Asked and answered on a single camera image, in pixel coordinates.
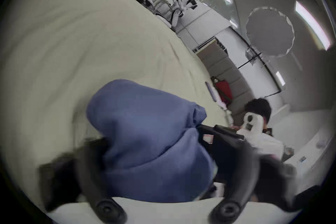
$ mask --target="ceiling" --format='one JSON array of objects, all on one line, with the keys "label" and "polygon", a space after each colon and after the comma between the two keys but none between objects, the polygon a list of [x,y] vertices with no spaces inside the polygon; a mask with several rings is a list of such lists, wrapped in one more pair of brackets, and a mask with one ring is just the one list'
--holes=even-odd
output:
[{"label": "ceiling", "polygon": [[313,15],[333,44],[334,30],[322,0],[233,0],[232,3],[202,0],[225,18],[235,20],[238,24],[237,32],[247,41],[245,25],[254,8],[273,7],[288,16],[295,31],[290,53],[281,58],[265,57],[264,61],[274,73],[281,73],[286,87],[280,95],[293,111],[330,108],[336,69],[332,59],[336,49],[334,45],[327,51],[317,47],[309,27],[295,12],[296,1]]}]

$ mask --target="blue cloth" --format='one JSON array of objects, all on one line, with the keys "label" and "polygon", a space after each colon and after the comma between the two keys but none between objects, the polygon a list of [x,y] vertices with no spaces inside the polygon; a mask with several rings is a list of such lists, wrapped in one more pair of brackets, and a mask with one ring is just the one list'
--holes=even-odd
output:
[{"label": "blue cloth", "polygon": [[187,202],[213,179],[213,162],[195,126],[205,109],[175,95],[118,79],[87,107],[90,123],[108,139],[104,177],[111,197]]}]

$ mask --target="white sheet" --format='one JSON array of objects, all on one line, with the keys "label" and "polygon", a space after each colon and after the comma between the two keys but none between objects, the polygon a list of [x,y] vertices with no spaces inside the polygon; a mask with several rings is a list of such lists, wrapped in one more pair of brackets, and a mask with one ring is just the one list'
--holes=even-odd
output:
[{"label": "white sheet", "polygon": [[207,111],[204,124],[227,125],[200,60],[135,0],[13,0],[0,43],[1,153],[40,207],[37,167],[96,135],[86,103],[111,80],[195,101]]}]

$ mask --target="red bag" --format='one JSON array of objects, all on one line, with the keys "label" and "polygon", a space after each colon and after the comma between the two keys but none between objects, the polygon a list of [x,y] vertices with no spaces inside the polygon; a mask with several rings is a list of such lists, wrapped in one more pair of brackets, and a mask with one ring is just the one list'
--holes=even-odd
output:
[{"label": "red bag", "polygon": [[216,90],[218,91],[222,101],[229,105],[232,103],[232,93],[227,81],[219,81],[215,84]]}]

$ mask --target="white wall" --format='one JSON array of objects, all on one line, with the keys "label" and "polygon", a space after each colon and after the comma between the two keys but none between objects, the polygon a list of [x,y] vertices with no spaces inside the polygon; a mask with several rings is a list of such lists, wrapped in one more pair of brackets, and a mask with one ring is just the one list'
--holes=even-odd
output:
[{"label": "white wall", "polygon": [[[300,150],[295,150],[295,155],[286,161],[297,169],[298,193],[313,185],[321,184],[335,158],[336,106],[334,105],[329,112],[320,111],[318,113],[320,117],[322,114],[325,115],[320,122],[317,121],[318,117],[315,117],[315,120],[311,117],[305,117],[305,121],[302,121],[304,125],[301,126],[306,129],[306,133],[311,135],[312,131],[308,129],[308,126],[313,125],[313,128],[316,128],[316,125],[320,125],[316,134]],[[317,147],[318,143],[325,144],[325,147]]]},{"label": "white wall", "polygon": [[329,109],[291,112],[270,127],[273,129],[273,136],[276,139],[298,152],[314,137],[329,115]]},{"label": "white wall", "polygon": [[200,2],[198,5],[187,10],[176,26],[177,35],[191,50],[231,25],[213,9]]},{"label": "white wall", "polygon": [[[246,44],[231,29],[224,29],[216,35],[216,38],[227,48],[229,58],[236,67],[248,61],[245,56]],[[274,81],[260,61],[255,61],[253,65],[247,63],[239,71],[256,98],[265,97],[278,91]],[[267,99],[272,111],[277,111],[284,105],[279,94],[267,97]]]},{"label": "white wall", "polygon": [[[330,109],[332,96],[332,81],[335,69],[332,58],[335,51],[319,51],[312,39],[307,26],[295,12],[296,0],[235,0],[241,24],[242,36],[246,38],[246,22],[250,12],[261,6],[277,8],[287,15],[295,31],[294,45],[290,53],[281,58],[271,58],[269,65],[274,71],[279,71],[286,82],[286,88],[281,93],[285,103],[290,104],[293,111],[308,111]],[[300,1],[326,29],[328,19],[313,0]]]}]

